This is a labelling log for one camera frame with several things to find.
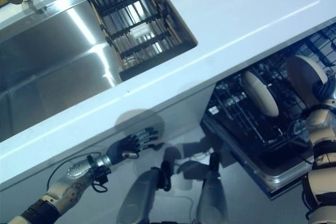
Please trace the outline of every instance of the black cable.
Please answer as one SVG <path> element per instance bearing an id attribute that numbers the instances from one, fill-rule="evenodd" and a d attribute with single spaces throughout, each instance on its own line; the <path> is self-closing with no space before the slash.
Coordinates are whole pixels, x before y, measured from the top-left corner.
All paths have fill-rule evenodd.
<path id="1" fill-rule="evenodd" d="M 327 155 L 327 159 L 328 159 L 328 161 L 329 161 L 329 164 L 331 164 L 330 159 L 329 159 L 329 156 L 328 156 L 328 153 L 326 153 L 326 155 Z"/>
<path id="2" fill-rule="evenodd" d="M 302 202 L 304 203 L 304 205 L 309 209 L 309 211 L 311 211 L 312 208 L 310 207 L 310 205 L 306 201 L 306 195 L 305 195 L 304 191 L 302 191 L 301 199 L 302 199 Z"/>
<path id="3" fill-rule="evenodd" d="M 108 191 L 108 189 L 107 189 L 106 186 L 100 185 L 100 184 L 95 183 L 95 182 L 92 182 L 91 186 L 92 186 L 93 190 L 95 190 L 96 192 L 98 192 L 98 193 L 100 193 L 100 194 L 101 194 L 101 193 L 106 193 L 106 192 Z M 97 189 L 97 186 L 103 188 L 103 190 L 98 190 L 98 189 Z"/>
<path id="4" fill-rule="evenodd" d="M 309 164 L 309 165 L 313 165 L 312 162 L 310 162 L 310 161 L 306 160 L 305 158 L 303 158 L 303 157 L 302 157 L 302 156 L 301 156 L 301 155 L 300 155 L 300 154 L 293 148 L 293 144 L 292 144 L 291 141 L 290 141 L 290 136 L 289 136 L 290 128 L 291 128 L 297 121 L 298 121 L 298 120 L 292 121 L 292 122 L 288 125 L 287 132 L 286 132 L 287 144 L 288 144 L 290 150 L 291 150 L 292 152 L 294 152 L 298 158 L 300 158 L 301 160 L 305 161 L 305 162 L 306 162 L 307 164 Z"/>
<path id="5" fill-rule="evenodd" d="M 78 155 L 76 157 L 72 157 L 68 160 L 65 160 L 64 162 L 62 162 L 59 166 L 57 166 L 55 168 L 55 170 L 50 174 L 49 178 L 48 178 L 48 181 L 47 181 L 47 191 L 49 190 L 49 185 L 50 185 L 50 181 L 51 181 L 51 178 L 53 177 L 53 175 L 55 174 L 55 172 L 62 166 L 64 165 L 65 163 L 73 160 L 73 159 L 76 159 L 76 158 L 79 158 L 79 157 L 83 157 L 83 156 L 88 156 L 88 155 L 91 155 L 91 154 L 98 154 L 98 155 L 101 155 L 100 152 L 89 152 L 89 153 L 85 153 L 85 154 L 81 154 L 81 155 Z"/>
<path id="6" fill-rule="evenodd" d="M 309 220 L 309 216 L 313 213 L 312 210 L 309 210 L 307 213 L 306 213 L 306 219 Z"/>

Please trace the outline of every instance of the white plate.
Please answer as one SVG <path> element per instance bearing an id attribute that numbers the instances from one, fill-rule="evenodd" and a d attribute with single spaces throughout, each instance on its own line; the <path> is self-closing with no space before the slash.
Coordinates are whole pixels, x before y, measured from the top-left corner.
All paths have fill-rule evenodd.
<path id="1" fill-rule="evenodd" d="M 246 71 L 242 76 L 242 85 L 253 103 L 267 116 L 278 116 L 279 109 L 273 96 L 253 73 Z"/>

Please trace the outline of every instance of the stainless steel sink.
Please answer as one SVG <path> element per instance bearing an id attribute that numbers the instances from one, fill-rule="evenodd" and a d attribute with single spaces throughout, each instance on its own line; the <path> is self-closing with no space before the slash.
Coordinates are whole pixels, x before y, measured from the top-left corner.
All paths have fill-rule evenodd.
<path id="1" fill-rule="evenodd" d="M 169 0 L 105 1 L 31 6 L 0 31 L 0 141 L 197 45 Z"/>
<path id="2" fill-rule="evenodd" d="M 45 16 L 18 34 L 22 22 L 1 31 L 0 141 L 121 82 L 87 1 Z"/>

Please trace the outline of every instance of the dish rack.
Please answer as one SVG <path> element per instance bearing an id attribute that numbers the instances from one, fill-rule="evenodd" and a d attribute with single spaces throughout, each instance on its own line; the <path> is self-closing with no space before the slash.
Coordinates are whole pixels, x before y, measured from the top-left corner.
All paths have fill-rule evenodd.
<path id="1" fill-rule="evenodd" d="M 310 148 L 305 116 L 308 108 L 292 87 L 286 61 L 302 55 L 317 62 L 327 74 L 336 71 L 336 24 L 218 82 L 207 107 L 207 114 L 221 123 L 251 157 L 275 168 L 289 153 L 300 156 Z M 262 115 L 245 93 L 241 77 L 245 71 L 258 77 L 275 98 L 279 116 Z"/>
<path id="2" fill-rule="evenodd" d="M 169 0 L 88 0 L 127 80 L 197 45 Z"/>

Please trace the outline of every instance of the open dishwasher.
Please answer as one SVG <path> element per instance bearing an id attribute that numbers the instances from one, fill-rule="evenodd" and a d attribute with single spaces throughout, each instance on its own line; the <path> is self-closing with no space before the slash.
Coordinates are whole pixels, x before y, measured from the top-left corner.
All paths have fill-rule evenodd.
<path id="1" fill-rule="evenodd" d="M 203 117 L 261 189 L 275 198 L 300 183 L 311 169 L 312 148 L 305 127 L 308 105 L 287 73 L 290 57 L 308 57 L 325 73 L 336 66 L 336 24 L 217 82 Z M 258 78 L 277 105 L 265 115 L 244 87 L 246 74 Z"/>

